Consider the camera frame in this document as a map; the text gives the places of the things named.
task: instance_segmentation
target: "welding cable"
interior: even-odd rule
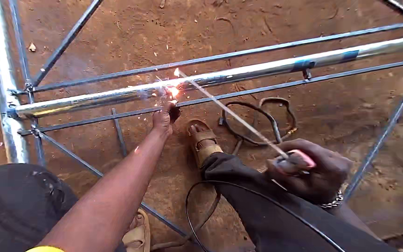
[[[292,118],[292,123],[291,123],[291,127],[290,129],[287,131],[287,133],[281,137],[280,133],[279,133],[279,128],[278,128],[278,124],[277,121],[275,120],[275,118],[273,116],[271,116],[269,113],[263,111],[261,109],[261,107],[266,104],[266,103],[277,103],[277,104],[282,104],[283,106],[286,107],[287,110],[287,114]],[[272,125],[272,129],[275,135],[276,140],[274,141],[275,144],[279,144],[281,143],[284,139],[286,139],[287,137],[289,137],[291,134],[293,134],[298,128],[297,128],[297,120],[296,117],[294,115],[294,113],[292,112],[292,110],[290,109],[290,103],[288,100],[283,99],[283,98],[279,98],[279,97],[267,97],[267,98],[263,98],[260,100],[259,102],[259,107],[256,107],[250,103],[245,103],[245,102],[240,102],[240,101],[232,101],[226,104],[226,106],[229,105],[242,105],[242,106],[246,106],[249,107],[251,109],[255,110],[254,113],[254,120],[253,120],[253,126],[255,125],[256,119],[257,119],[257,113],[260,112],[262,113],[264,116],[266,116],[271,125]],[[239,133],[237,133],[236,131],[234,131],[228,124],[227,120],[226,120],[226,114],[225,114],[225,110],[222,111],[222,117],[223,117],[223,125],[227,127],[227,129],[229,129],[229,131],[239,137],[239,141],[236,144],[235,150],[233,151],[233,155],[237,154],[240,146],[243,143],[243,140],[246,140],[252,144],[258,145],[258,146],[267,146],[268,144],[266,142],[256,142],[254,140],[252,140],[249,136],[251,135],[251,133],[249,132],[247,135],[243,136]],[[203,225],[209,220],[209,218],[211,217],[211,215],[214,213],[215,209],[217,208],[217,205],[220,201],[220,193],[217,193],[216,199],[214,200],[214,202],[211,204],[209,210],[207,212],[205,212],[205,214],[203,215],[203,217],[201,218],[201,221],[198,225],[196,225],[195,228],[192,228],[192,224],[191,224],[191,229],[193,229],[193,231],[198,232],[200,228],[203,227]],[[171,248],[171,247],[178,247],[178,246],[182,246],[184,245],[187,241],[189,241],[191,238],[193,238],[195,232],[193,232],[190,235],[185,236],[183,239],[181,239],[180,241],[173,241],[173,242],[167,242],[167,243],[158,243],[155,244],[151,247],[151,251],[157,250],[157,249],[165,249],[165,248]]]
[[[265,112],[264,110],[262,110],[262,106],[265,103],[278,103],[278,104],[282,104],[283,106],[286,107],[287,110],[287,114],[292,118],[292,126],[291,128],[287,131],[287,133],[281,137],[281,134],[279,132],[279,128],[278,128],[278,123],[275,120],[275,118],[270,115],[269,113]],[[267,117],[267,119],[270,121],[271,123],[271,127],[273,129],[273,133],[275,135],[275,140],[273,141],[274,144],[280,144],[283,140],[285,140],[287,137],[289,137],[291,134],[293,134],[297,129],[297,119],[293,113],[293,111],[290,108],[290,104],[289,101],[283,98],[279,98],[279,97],[268,97],[268,98],[264,98],[259,102],[259,107],[254,106],[253,104],[250,103],[246,103],[246,102],[241,102],[241,101],[232,101],[232,102],[228,102],[226,104],[226,106],[230,106],[230,105],[242,105],[245,107],[249,107],[251,109],[254,109],[255,111],[263,114],[265,117]],[[249,137],[249,135],[242,135],[240,133],[238,133],[237,131],[235,131],[234,129],[231,128],[231,126],[228,123],[227,117],[226,117],[226,113],[225,110],[222,111],[222,117],[223,117],[223,125],[236,137],[243,139],[247,142],[250,142],[254,145],[258,145],[258,146],[267,146],[268,144],[266,142],[257,142],[253,139],[251,139]]]
[[[203,225],[209,220],[209,218],[211,218],[211,215],[214,213],[215,209],[217,208],[217,205],[218,205],[218,203],[220,201],[220,197],[221,197],[221,194],[217,192],[217,195],[215,196],[215,200],[211,204],[211,207],[203,215],[203,217],[201,218],[200,223],[197,226],[195,226],[195,228],[194,228],[195,232],[198,232],[198,230],[203,227]],[[187,236],[185,236],[183,239],[181,239],[179,241],[154,244],[150,248],[150,251],[154,251],[154,250],[157,250],[157,249],[166,249],[166,248],[171,248],[171,247],[183,246],[191,238],[193,238],[193,233],[188,234]]]
[[[296,219],[300,220],[302,223],[304,223],[310,229],[312,229],[317,234],[319,234],[323,239],[325,239],[335,249],[337,249],[337,251],[346,252],[337,243],[335,243],[331,238],[329,238],[325,233],[321,232],[319,229],[317,229],[314,225],[310,224],[303,217],[299,216],[298,214],[295,214],[292,210],[290,210],[287,207],[283,206],[281,203],[275,201],[274,199],[272,199],[270,197],[267,197],[267,196],[263,195],[260,192],[256,192],[254,190],[248,189],[248,188],[246,188],[244,186],[240,186],[240,185],[237,185],[237,184],[234,184],[234,183],[231,183],[231,182],[217,181],[217,180],[204,180],[204,181],[200,181],[200,182],[197,182],[197,183],[193,184],[193,186],[189,189],[188,194],[186,195],[186,202],[185,202],[185,205],[184,205],[184,208],[186,210],[186,217],[188,219],[189,226],[191,227],[192,234],[193,234],[193,236],[195,237],[195,239],[197,240],[197,242],[199,243],[200,247],[203,249],[204,252],[209,252],[209,251],[206,249],[206,247],[203,245],[203,243],[200,242],[200,239],[198,238],[198,236],[197,236],[197,234],[195,232],[195,229],[192,226],[191,220],[189,218],[189,211],[188,211],[189,195],[191,194],[191,191],[194,189],[194,187],[196,187],[197,185],[200,185],[200,184],[212,184],[212,185],[224,184],[224,185],[230,185],[230,186],[235,186],[235,187],[238,187],[238,188],[242,188],[243,190],[245,190],[247,192],[251,192],[251,193],[253,193],[253,194],[257,195],[257,196],[260,196],[260,197],[268,200],[269,202],[273,203],[274,205],[282,208],[284,211],[286,211],[287,213],[291,214]]]

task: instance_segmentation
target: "brown soil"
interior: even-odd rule
[[[163,9],[160,8],[160,2],[112,0],[102,3],[44,83],[403,22],[403,15],[377,0],[220,0],[216,1],[216,4],[213,4],[214,0],[167,0]],[[90,0],[20,1],[25,43],[28,45],[33,42],[37,47],[37,52],[28,54],[32,75],[38,72],[89,4]],[[182,71],[187,74],[193,74],[195,71],[205,73],[399,37],[403,37],[403,29],[188,66],[182,68]],[[315,69],[313,75],[399,60],[403,60],[403,52]],[[143,74],[48,91],[38,94],[36,100],[51,100],[148,83],[157,79],[155,75],[160,78],[172,77],[171,71]],[[209,91],[212,94],[223,94],[300,78],[301,73],[284,74],[225,84],[210,88]],[[290,100],[299,119],[299,130],[294,138],[306,138],[340,152],[356,161],[356,169],[402,93],[403,67],[230,100],[255,104],[259,99],[269,96]],[[200,97],[202,95],[199,92],[188,91],[181,94],[179,100]],[[153,104],[154,100],[146,100],[113,107],[118,112],[126,112],[147,108]],[[111,113],[111,107],[51,116],[41,119],[40,124],[54,125],[108,115]],[[280,124],[284,126],[286,118],[283,110],[271,106],[267,110],[279,118]],[[253,116],[247,110],[238,112],[245,118]],[[226,129],[218,126],[219,113],[220,109],[212,103],[183,109],[182,117],[176,123],[175,133],[166,145],[144,198],[146,203],[187,231],[184,197],[188,188],[200,178],[186,148],[185,122],[189,118],[206,120],[206,123],[214,128],[224,150],[232,152],[236,141]],[[140,119],[123,118],[120,124],[130,151],[150,129],[151,115],[141,115]],[[264,120],[261,120],[257,128],[271,136],[269,125]],[[113,122],[53,131],[49,135],[103,172],[108,172],[122,158]],[[48,169],[69,183],[79,196],[96,182],[94,175],[60,151],[47,144],[45,151]],[[244,144],[238,153],[245,164],[255,169],[260,169],[264,160],[271,155],[269,149],[248,144]],[[0,146],[0,164],[2,163],[5,163],[5,154],[4,147]],[[214,199],[212,188],[205,187],[203,193],[199,192],[193,199],[194,207],[191,211],[194,219],[197,219]],[[374,169],[356,191],[351,207],[368,223],[392,216],[391,211],[394,211],[394,215],[403,214],[403,117],[374,162]],[[151,229],[152,243],[178,238],[176,233],[154,218],[151,218]],[[202,229],[201,238],[215,251],[249,245],[249,239],[237,214],[224,199]],[[188,244],[170,250],[196,249],[192,246]]]

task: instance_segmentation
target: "toe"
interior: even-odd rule
[[[189,127],[189,133],[190,133],[191,135],[197,133],[197,129],[195,128],[194,125],[191,125],[191,126]]]

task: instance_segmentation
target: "galvanized steel pipe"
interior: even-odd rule
[[[19,105],[15,107],[14,112],[23,118],[43,117],[61,112],[71,112],[117,102],[134,100],[138,97],[147,98],[153,92],[156,94],[163,94],[166,89],[170,87],[176,87],[182,83],[188,85],[189,81],[197,82],[202,86],[211,86],[241,80],[255,79],[275,74],[302,71],[314,67],[329,66],[351,60],[362,59],[369,56],[400,51],[403,51],[403,38],[291,59],[243,66],[213,73],[204,73],[186,78],[159,81],[97,94],[84,94],[58,100]]]
[[[0,3],[0,121],[4,139],[4,147],[9,163],[28,163],[29,152],[26,141],[17,132],[23,129],[20,121],[9,116],[11,108],[20,105],[11,91],[16,90],[15,70],[12,65],[9,47],[9,36]]]

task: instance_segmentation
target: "yellow sleeve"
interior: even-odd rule
[[[31,248],[26,252],[64,252],[64,251],[59,248],[41,246],[41,247]]]

